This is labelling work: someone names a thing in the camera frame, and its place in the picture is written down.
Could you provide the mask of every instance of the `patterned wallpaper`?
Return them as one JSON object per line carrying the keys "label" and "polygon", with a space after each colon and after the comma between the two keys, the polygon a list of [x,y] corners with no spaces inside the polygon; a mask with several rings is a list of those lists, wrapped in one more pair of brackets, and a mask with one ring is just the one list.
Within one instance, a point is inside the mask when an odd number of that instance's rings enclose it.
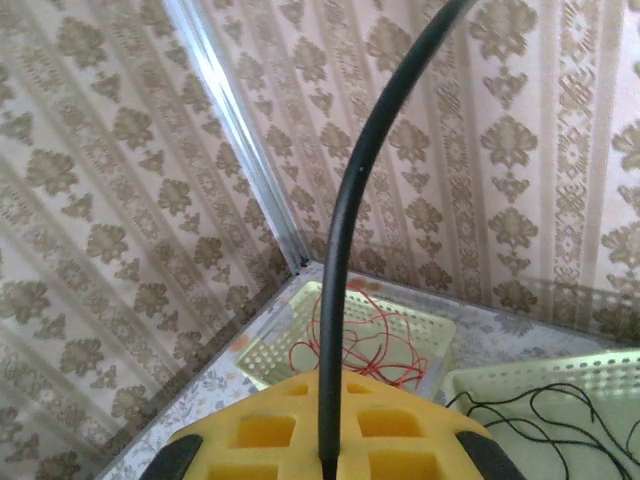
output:
{"label": "patterned wallpaper", "polygon": [[161,2],[0,1],[0,478],[88,479],[284,283]]}
{"label": "patterned wallpaper", "polygon": [[[444,0],[210,0],[314,257],[355,140]],[[356,270],[640,343],[637,0],[480,0],[374,167]]]}

